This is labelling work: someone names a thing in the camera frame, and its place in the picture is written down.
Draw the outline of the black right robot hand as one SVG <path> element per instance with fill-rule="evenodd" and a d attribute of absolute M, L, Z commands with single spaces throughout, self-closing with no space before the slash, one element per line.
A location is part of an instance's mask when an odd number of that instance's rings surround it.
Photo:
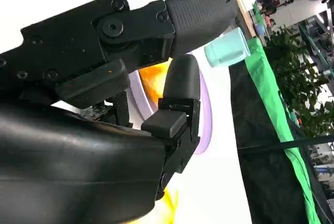
<path fill-rule="evenodd" d="M 1 54 L 1 223 L 122 223 L 149 213 L 199 145 L 191 54 L 235 0 L 94 0 Z"/>

